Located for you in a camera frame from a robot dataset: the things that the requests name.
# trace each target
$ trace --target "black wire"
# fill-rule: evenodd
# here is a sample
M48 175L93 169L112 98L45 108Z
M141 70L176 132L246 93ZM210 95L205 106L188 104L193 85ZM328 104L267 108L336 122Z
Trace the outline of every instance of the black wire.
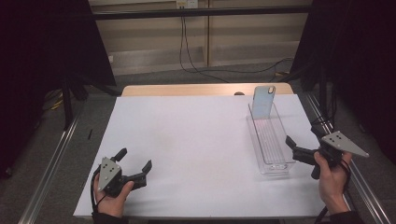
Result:
M101 198L101 200L99 200L99 202L96 204L96 207L98 207L99 206L99 203L101 203L102 202L102 200L105 198L107 196L107 193L105 193L105 196L103 196L103 198Z
M202 76L205 76L205 77L213 77L213 78L215 78L215 79L217 79L217 80L230 83L229 81L227 81L227 80L225 80L225 79L222 79L222 78L220 78L220 77L214 77L214 76L210 76L210 75L208 75L208 74L204 74L204 73L202 73L201 71L198 71L198 69L193 65L192 60L191 60L191 56L190 56L189 42L187 41L187 32L186 32L187 29L186 29L185 26L186 26L185 18L184 18L184 17L181 17L181 45L180 45L180 52L179 52L179 55L178 55L181 68L183 68L183 70L186 71L186 72L188 72L188 73L199 73L199 74L201 74ZM185 37L185 39L186 39L186 47L187 47L187 52L188 52L188 54L189 54L190 64L191 64L192 67L195 69L195 72L194 72L194 71L189 71L189 70L185 69L184 66L183 66L183 63L182 63L182 61L181 61L181 50L183 49L183 37Z
M335 114L337 113L337 91L335 86L332 86L332 98L327 106L327 114L331 114L329 117L319 116L316 119L310 121L311 125L324 124L330 122L332 124L332 132L335 130Z
M294 60L293 58L284 58L284 59L282 59L282 60L276 62L275 64L273 64L273 65L271 65L271 66L269 66L269 67L267 67L267 68L264 68L264 69L261 69L261 70L257 70L257 71L237 71L237 70L228 70L228 69L202 69L202 70L198 70L198 69L194 66L194 64L192 63L192 59L191 59L191 55L190 55L190 49L189 49L189 41L188 41L188 39L187 39L187 26L186 26L186 20L185 20L184 17L181 18L181 22L182 22L182 26L181 26L181 27L182 27L182 37L181 37L180 51L179 51L179 56L178 56L178 57L179 57L179 62L180 62L180 65L181 65L182 69L183 69L184 71L188 72L188 73L199 73L199 74L201 74L201 75L203 75L203 76L213 77L213 78L219 79L219 80L224 81L224 82L229 82L229 81L224 80L224 79L219 78L219 77L214 77L214 76L210 76L210 75L208 75L208 74L203 74L202 72L229 72L229 73L255 74L255 73L260 73L260 72L268 71L268 70L270 70L271 68L276 67L276 66L277 66L278 64L280 64L280 63L283 63L283 62L286 62L286 61L293 61L293 60ZM184 66L183 66L183 64L182 64L182 61L181 61L181 51L182 51L182 49L183 49L183 37L184 37L184 39L186 40L186 49L187 49L187 53L188 53L188 55L189 55L190 64L191 64L191 66L194 68L195 71L189 71L189 70L187 70L186 68L184 68ZM270 80L269 82L272 82L272 81L275 79L275 77L276 77L276 74L274 74L274 76L271 78L271 80Z
M100 166L101 165L99 165L98 168L93 172L92 179L91 179L91 204L92 204L92 210L94 213L98 212L98 207L97 207L97 204L95 203L95 197L94 197L94 193L93 193L93 182L95 181L96 175L99 174L99 172L100 172Z
M328 53L328 55L329 55L328 60L330 60L330 58L333 56L333 53L335 51L335 47L336 47L336 43L338 41L338 38L340 37L340 34L343 32L343 30L345 28L347 15L348 15L348 12L349 12L349 10L350 10L350 8L352 6L352 2L353 2L353 0L349 0L348 1L347 9L346 9L346 12L344 14L343 19L341 20L341 24L338 27L337 31L333 32L335 34L335 39L333 41L333 44L331 43L331 41L329 41L327 43L326 49L330 48L330 53ZM335 92L334 85L332 86L332 98L336 98L336 92ZM331 118L332 118L332 129L333 130L335 129L335 113L336 113L336 110L337 110L337 103L336 103L336 100L334 100L334 102L332 101L332 116L331 116Z
M319 223L319 222L324 218L324 216L326 215L326 213L327 213L328 211L329 211L329 210L327 209L327 206L324 206L324 208L320 211L319 215L318 215L317 218L315 219L315 222L314 222L314 223Z
M350 181L350 167L347 164L346 161L342 160L346 166L343 163L339 163L339 165L341 166L341 168L343 168L344 172L346 173L346 183L344 184L344 192L347 190L348 186L349 186L349 181Z

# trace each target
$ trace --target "white table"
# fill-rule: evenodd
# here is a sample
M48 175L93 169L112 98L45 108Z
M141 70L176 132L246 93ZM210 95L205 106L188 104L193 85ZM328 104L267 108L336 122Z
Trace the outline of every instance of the white table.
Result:
M217 85L224 85L221 89L231 85L233 89L235 84ZM312 166L296 162L286 176L260 174L246 121L251 95L157 94L160 96L117 99L92 165L91 173L103 157L112 157L123 147L128 149L119 162L124 175L139 173L152 160L148 185L130 194L125 204L126 217L318 215L324 204L318 196L318 182L310 176ZM300 147L317 148L318 140L310 132L297 95L277 94L275 104L286 133ZM77 217L91 215L89 187L87 184L81 194L74 214Z

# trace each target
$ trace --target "person's hand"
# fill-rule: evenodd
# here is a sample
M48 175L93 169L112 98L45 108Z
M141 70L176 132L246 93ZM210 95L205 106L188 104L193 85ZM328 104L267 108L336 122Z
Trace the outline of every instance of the person's hand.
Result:
M99 185L99 174L96 175L95 180L93 182L93 189L95 192L95 199L98 203L98 212L105 213L111 215L113 217L122 217L123 208L125 204L125 200L128 197L129 193L131 192L132 188L134 187L134 182L130 181L124 185L120 195L117 198L112 198L109 196L105 197L105 192L100 191L98 192L98 185Z
M330 215L349 211L343 198L344 185L347 174L339 165L329 168L329 164L318 152L315 152L315 161L320 166L319 193L320 198L326 203ZM352 154L344 152L343 160L349 164Z

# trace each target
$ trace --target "clear plastic container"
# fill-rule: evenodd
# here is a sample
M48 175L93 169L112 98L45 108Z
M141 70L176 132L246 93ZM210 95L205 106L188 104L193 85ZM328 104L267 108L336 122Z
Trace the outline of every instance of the clear plastic container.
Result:
M272 104L269 119L253 119L249 105L247 123L260 173L286 175L295 161L286 145L286 133L276 106Z

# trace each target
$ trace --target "floor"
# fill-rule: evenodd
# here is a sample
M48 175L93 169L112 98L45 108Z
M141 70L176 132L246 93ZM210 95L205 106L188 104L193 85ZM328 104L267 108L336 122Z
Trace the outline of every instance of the floor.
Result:
M238 66L224 66L221 69L255 71L264 70L270 64L249 64ZM276 70L270 69L257 74L236 74L225 71L205 72L204 75L221 77L230 82L268 82L274 77L275 71L287 71L290 63L279 64ZM180 84L180 83L219 83L218 79L204 76L202 74L187 73L183 70L167 72L154 72L136 74L130 76L117 76L117 90L122 90L126 85L144 84ZM299 80L290 83L293 90L299 94L302 104L307 104L305 93L301 90ZM0 223L92 223L90 220L73 217L82 187L86 184L88 172L92 167L92 161L96 155L96 150L100 142L106 123L111 115L115 98L105 95L90 87L91 93L86 102L73 100L75 115L78 122L75 124L73 137L62 142L65 150L56 152L59 148L60 139L63 137L64 112L61 105L58 109L48 110L40 120L40 125L35 130L34 135L22 152L14 166L13 175L9 179L2 179L0 182ZM53 102L44 105L47 108ZM371 187L376 198L382 204L390 220L396 220L396 165L391 163L381 152L376 141L369 133L364 133L360 129L360 123L347 105L344 105L339 97L338 110L335 117L336 130L342 131L352 141L369 151L370 159L355 158L359 170L363 174L368 185ZM308 117L312 116L312 111L306 111ZM43 191L37 191L43 174L49 166L52 158L59 160L59 163L49 172L52 178ZM42 194L41 200L33 200L37 193ZM366 223L377 223L370 211L361 199L358 189L354 184L349 188L351 205L358 210ZM35 210L28 218L22 220L26 215L26 208L29 203L34 204ZM147 220L135 220L137 223L146 223ZM286 220L222 220L222 221L159 221L151 220L149 223L289 223L305 224L313 223L312 218L297 218Z

